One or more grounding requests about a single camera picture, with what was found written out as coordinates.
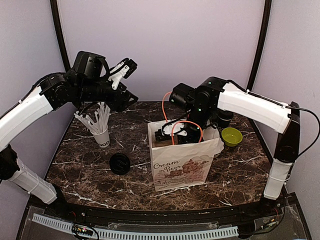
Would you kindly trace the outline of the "right black frame post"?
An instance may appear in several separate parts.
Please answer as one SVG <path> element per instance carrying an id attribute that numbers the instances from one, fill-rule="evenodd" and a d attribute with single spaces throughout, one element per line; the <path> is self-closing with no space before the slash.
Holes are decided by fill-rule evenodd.
<path id="1" fill-rule="evenodd" d="M 252 90 L 255 84 L 255 80 L 258 74 L 261 58 L 263 55 L 263 50 L 265 46 L 266 36 L 268 32 L 269 20 L 271 15 L 271 8 L 272 8 L 272 0 L 265 0 L 264 1 L 264 8 L 263 8 L 263 15 L 261 20 L 261 27 L 257 42 L 257 47 L 254 55 L 254 60 L 252 63 L 251 72 L 249 75 L 248 83 L 246 88 L 248 90 Z"/>

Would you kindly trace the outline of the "black frame post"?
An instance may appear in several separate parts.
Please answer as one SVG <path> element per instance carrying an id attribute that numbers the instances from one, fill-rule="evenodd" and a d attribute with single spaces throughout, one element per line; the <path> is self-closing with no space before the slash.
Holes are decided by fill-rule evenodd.
<path id="1" fill-rule="evenodd" d="M 272 8 L 272 0 L 265 0 L 264 1 L 264 8 L 263 8 L 263 15 L 261 20 L 261 27 L 257 42 L 257 47 L 254 55 L 254 60 L 252 63 L 251 72 L 249 75 L 248 83 L 246 88 L 248 90 L 252 90 L 255 84 L 255 80 L 258 74 L 261 58 L 263 55 L 263 50 L 265 46 L 266 36 L 268 32 L 269 20 L 271 15 L 271 8 Z"/>
<path id="2" fill-rule="evenodd" d="M 50 0 L 50 8 L 51 8 L 51 15 L 52 15 L 52 20 L 53 20 L 55 35 L 56 35 L 63 67 L 64 67 L 65 71 L 68 71 L 71 69 L 71 65 L 70 65 L 70 60 L 69 60 L 69 56 L 67 53 L 65 39 L 64 39 L 58 1 L 57 0 Z"/>

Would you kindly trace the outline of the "green bowl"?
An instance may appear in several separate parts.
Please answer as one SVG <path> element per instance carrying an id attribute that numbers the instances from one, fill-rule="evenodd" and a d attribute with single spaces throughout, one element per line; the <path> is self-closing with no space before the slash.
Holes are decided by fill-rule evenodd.
<path id="1" fill-rule="evenodd" d="M 235 147 L 243 140 L 242 133 L 233 127 L 226 127 L 221 131 L 223 142 L 228 147 Z"/>

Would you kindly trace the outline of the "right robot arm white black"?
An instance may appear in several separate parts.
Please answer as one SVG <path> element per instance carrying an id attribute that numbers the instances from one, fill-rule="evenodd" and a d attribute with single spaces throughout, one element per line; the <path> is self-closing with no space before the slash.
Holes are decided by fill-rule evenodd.
<path id="1" fill-rule="evenodd" d="M 255 205 L 255 213 L 266 217 L 275 208 L 274 201 L 289 180 L 294 164 L 309 147 L 301 149 L 301 108 L 296 102 L 285 103 L 244 89 L 231 79 L 211 76 L 197 87 L 178 84 L 169 98 L 171 103 L 186 111 L 187 125 L 184 143 L 200 138 L 209 119 L 217 111 L 232 112 L 255 122 L 277 135 L 272 164 L 262 194 L 263 200 Z"/>

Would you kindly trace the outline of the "black paper coffee cup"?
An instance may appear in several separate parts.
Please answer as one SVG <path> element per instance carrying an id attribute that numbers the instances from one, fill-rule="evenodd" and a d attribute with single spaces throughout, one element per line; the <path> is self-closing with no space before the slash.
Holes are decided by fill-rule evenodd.
<path id="1" fill-rule="evenodd" d="M 217 111 L 217 128 L 221 132 L 223 129 L 228 128 L 234 113 L 231 111 L 221 110 Z"/>

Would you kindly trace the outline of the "white scalloped dish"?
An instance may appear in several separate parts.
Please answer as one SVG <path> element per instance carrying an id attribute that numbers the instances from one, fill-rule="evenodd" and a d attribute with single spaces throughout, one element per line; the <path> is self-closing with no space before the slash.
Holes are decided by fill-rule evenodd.
<path id="1" fill-rule="evenodd" d="M 210 157 L 219 155 L 224 149 L 224 142 L 220 137 L 218 129 L 212 127 L 203 131 L 205 153 Z"/>

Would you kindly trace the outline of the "white paper cup with straws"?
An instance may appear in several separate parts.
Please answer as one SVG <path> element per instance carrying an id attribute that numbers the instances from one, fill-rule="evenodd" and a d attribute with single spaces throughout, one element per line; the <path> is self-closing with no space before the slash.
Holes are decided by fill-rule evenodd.
<path id="1" fill-rule="evenodd" d="M 110 145 L 110 136 L 109 136 L 108 127 L 98 133 L 92 132 L 92 135 L 100 148 L 107 148 Z"/>

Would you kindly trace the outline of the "stack of black cup lids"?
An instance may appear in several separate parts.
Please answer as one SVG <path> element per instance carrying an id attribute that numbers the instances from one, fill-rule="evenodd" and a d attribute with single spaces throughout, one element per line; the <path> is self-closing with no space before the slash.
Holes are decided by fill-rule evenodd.
<path id="1" fill-rule="evenodd" d="M 130 171 L 131 162 L 127 155 L 115 153 L 109 159 L 109 166 L 114 174 L 122 176 Z"/>

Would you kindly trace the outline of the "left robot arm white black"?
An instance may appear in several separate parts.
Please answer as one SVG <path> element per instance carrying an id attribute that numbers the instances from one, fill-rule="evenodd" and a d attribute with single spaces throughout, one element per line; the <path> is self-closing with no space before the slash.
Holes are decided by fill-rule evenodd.
<path id="1" fill-rule="evenodd" d="M 121 83 L 138 65 L 125 58 L 109 67 L 102 55 L 80 51 L 67 72 L 51 73 L 39 79 L 18 103 L 0 117 L 0 179 L 10 181 L 43 203 L 60 218 L 67 218 L 70 206 L 60 188 L 30 170 L 12 149 L 11 142 L 40 118 L 67 103 L 104 102 L 112 111 L 122 112 L 138 97 Z"/>

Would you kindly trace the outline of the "bundle of wrapped white straws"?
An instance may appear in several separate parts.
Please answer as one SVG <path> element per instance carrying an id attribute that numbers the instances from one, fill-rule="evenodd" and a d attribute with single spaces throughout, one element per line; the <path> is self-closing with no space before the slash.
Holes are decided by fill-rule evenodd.
<path id="1" fill-rule="evenodd" d="M 98 108 L 94 111 L 94 118 L 84 112 L 76 111 L 73 115 L 80 121 L 92 134 L 101 134 L 108 129 L 108 121 L 111 109 L 105 102 L 98 102 Z"/>

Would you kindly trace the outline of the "white paper gift bag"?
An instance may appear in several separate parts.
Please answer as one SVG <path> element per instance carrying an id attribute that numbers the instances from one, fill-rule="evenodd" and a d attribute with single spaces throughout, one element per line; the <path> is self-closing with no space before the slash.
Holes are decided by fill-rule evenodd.
<path id="1" fill-rule="evenodd" d="M 164 103 L 161 103 L 164 121 L 167 119 Z M 186 123 L 185 119 L 179 120 L 178 123 Z M 204 130 L 201 130 L 202 142 L 178 144 L 179 135 L 171 136 L 172 145 L 152 148 L 152 142 L 155 140 L 156 130 L 154 121 L 147 124 L 149 152 L 151 162 L 151 172 L 155 191 L 173 190 L 188 186 L 202 184 L 206 181 L 214 157 L 205 153 Z"/>

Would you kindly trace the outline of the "left black frame post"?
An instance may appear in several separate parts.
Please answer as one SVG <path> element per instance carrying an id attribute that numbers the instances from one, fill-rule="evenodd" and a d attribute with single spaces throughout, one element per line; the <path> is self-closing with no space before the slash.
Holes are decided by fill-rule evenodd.
<path id="1" fill-rule="evenodd" d="M 68 71 L 71 69 L 71 65 L 70 65 L 70 60 L 69 60 L 69 56 L 67 53 L 65 39 L 64 39 L 58 1 L 57 0 L 50 0 L 50 8 L 51 8 L 51 15 L 52 15 L 52 20 L 53 20 L 55 35 L 56 35 L 63 67 L 64 67 L 65 71 Z"/>

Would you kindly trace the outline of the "brown cardboard cup carrier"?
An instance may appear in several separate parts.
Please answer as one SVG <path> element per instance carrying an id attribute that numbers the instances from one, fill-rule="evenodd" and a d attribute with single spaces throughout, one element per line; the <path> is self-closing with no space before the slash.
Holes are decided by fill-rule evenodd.
<path id="1" fill-rule="evenodd" d="M 152 148 L 160 148 L 160 147 L 166 147 L 166 146 L 171 146 L 172 145 L 172 140 L 164 140 L 164 141 L 154 141 L 151 144 Z"/>

